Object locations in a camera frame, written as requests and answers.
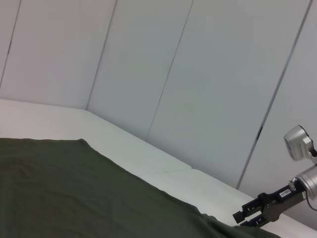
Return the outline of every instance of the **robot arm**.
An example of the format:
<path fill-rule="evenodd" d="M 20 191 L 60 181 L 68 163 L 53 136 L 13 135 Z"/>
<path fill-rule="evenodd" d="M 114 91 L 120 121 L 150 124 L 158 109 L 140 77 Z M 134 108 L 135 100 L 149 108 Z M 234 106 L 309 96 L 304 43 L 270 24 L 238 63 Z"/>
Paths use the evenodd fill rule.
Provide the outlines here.
<path fill-rule="evenodd" d="M 243 205 L 242 211 L 233 214 L 237 223 L 258 211 L 261 214 L 250 221 L 243 222 L 242 226 L 261 227 L 269 222 L 275 222 L 281 213 L 305 199 L 311 207 L 307 195 L 311 200 L 315 200 L 317 197 L 317 151 L 314 149 L 313 141 L 299 125 L 290 130 L 284 136 L 284 140 L 294 161 L 307 158 L 312 160 L 315 165 L 295 176 L 287 186 L 280 190 L 271 194 L 261 193 L 256 199 Z"/>

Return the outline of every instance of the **white platform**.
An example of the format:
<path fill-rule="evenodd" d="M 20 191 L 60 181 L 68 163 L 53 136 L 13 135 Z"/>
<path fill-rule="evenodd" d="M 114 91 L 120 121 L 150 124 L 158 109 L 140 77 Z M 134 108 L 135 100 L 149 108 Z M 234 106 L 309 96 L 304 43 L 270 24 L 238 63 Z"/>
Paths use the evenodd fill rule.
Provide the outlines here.
<path fill-rule="evenodd" d="M 237 225 L 232 214 L 253 200 L 199 170 L 146 175 L 141 178 L 173 197 L 196 206 L 201 213 L 214 216 L 230 226 Z M 317 237 L 316 231 L 285 215 L 281 215 L 277 222 L 263 226 L 263 229 L 281 238 Z"/>
<path fill-rule="evenodd" d="M 231 226 L 236 225 L 232 214 L 252 200 L 85 110 L 0 100 L 0 137 L 83 138 L 127 171 Z M 282 238 L 317 237 L 316 231 L 284 215 L 264 229 Z"/>

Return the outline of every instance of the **white wall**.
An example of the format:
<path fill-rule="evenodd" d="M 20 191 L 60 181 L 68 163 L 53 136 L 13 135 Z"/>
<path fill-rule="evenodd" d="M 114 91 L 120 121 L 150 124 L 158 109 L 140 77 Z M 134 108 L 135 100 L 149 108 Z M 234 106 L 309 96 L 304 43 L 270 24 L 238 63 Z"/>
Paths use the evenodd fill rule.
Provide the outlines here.
<path fill-rule="evenodd" d="M 23 0 L 0 98 L 85 109 L 114 3 Z"/>
<path fill-rule="evenodd" d="M 262 134 L 243 177 L 240 190 L 250 196 L 274 192 L 313 164 L 294 162 L 287 153 L 283 136 L 302 125 L 317 141 L 317 2 L 314 1 L 292 60 L 286 71 Z M 306 202 L 286 212 L 290 217 L 317 230 L 317 212 Z"/>
<path fill-rule="evenodd" d="M 195 0 L 148 142 L 236 186 L 308 0 Z"/>
<path fill-rule="evenodd" d="M 0 83 L 20 0 L 0 1 Z"/>
<path fill-rule="evenodd" d="M 146 139 L 192 0 L 117 0 L 88 110 Z"/>

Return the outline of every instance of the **dark green cloth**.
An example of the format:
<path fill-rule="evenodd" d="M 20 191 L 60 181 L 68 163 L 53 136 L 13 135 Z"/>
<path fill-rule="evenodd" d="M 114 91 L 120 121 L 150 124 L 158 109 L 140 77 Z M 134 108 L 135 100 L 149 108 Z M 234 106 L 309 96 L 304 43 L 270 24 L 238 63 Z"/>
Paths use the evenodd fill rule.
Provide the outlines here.
<path fill-rule="evenodd" d="M 84 140 L 0 139 L 1 238 L 276 238 L 230 227 Z"/>

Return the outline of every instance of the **white table surface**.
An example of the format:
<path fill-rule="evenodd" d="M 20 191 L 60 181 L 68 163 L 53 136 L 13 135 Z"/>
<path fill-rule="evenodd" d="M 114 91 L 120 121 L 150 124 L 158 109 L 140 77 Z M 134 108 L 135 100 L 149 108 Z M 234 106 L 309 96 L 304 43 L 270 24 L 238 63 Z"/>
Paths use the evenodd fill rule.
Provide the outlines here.
<path fill-rule="evenodd" d="M 201 213 L 215 216 L 230 226 L 237 225 L 232 214 L 242 210 L 242 205 L 253 200 L 198 170 L 145 175 L 141 178 L 160 190 L 196 206 Z M 317 238 L 317 231 L 283 214 L 277 222 L 266 224 L 263 229 L 282 238 Z"/>
<path fill-rule="evenodd" d="M 127 171 L 231 226 L 232 214 L 252 200 L 85 110 L 0 100 L 0 137 L 83 138 Z M 317 237 L 316 231 L 284 215 L 264 229 L 282 238 Z"/>
<path fill-rule="evenodd" d="M 84 139 L 99 153 L 137 176 L 191 168 L 106 120 L 81 109 L 0 100 L 0 137 Z"/>

